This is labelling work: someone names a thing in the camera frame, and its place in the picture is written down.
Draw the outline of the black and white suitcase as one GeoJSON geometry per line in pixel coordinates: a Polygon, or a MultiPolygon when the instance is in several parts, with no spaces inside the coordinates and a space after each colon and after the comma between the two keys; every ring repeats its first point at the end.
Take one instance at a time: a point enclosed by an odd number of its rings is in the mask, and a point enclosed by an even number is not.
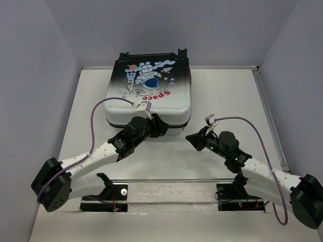
{"type": "Polygon", "coordinates": [[[112,70],[106,99],[105,118],[114,128],[123,128],[136,115],[127,101],[148,101],[151,113],[157,113],[169,124],[166,134],[181,134],[191,118],[191,71],[187,50],[120,53],[112,70]]]}

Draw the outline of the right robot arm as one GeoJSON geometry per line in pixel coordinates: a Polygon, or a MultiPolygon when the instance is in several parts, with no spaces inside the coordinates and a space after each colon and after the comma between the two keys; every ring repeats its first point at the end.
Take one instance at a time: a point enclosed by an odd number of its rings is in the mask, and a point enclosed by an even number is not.
{"type": "Polygon", "coordinates": [[[305,226],[317,229],[322,224],[322,185],[310,174],[304,177],[270,168],[239,148],[239,141],[229,131],[216,135],[205,126],[186,140],[197,150],[210,150],[225,160],[234,173],[233,194],[263,198],[286,208],[305,226]]]}

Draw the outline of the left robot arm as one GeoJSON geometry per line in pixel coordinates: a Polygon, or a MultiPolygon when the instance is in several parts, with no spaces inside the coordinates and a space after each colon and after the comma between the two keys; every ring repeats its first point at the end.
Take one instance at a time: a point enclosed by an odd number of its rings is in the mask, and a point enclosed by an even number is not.
{"type": "Polygon", "coordinates": [[[136,116],[115,136],[89,152],[61,161],[48,159],[31,184],[37,202],[47,212],[61,208],[77,197],[78,190],[90,187],[84,180],[88,173],[127,158],[147,138],[162,137],[169,128],[156,113],[151,118],[136,116]]]}

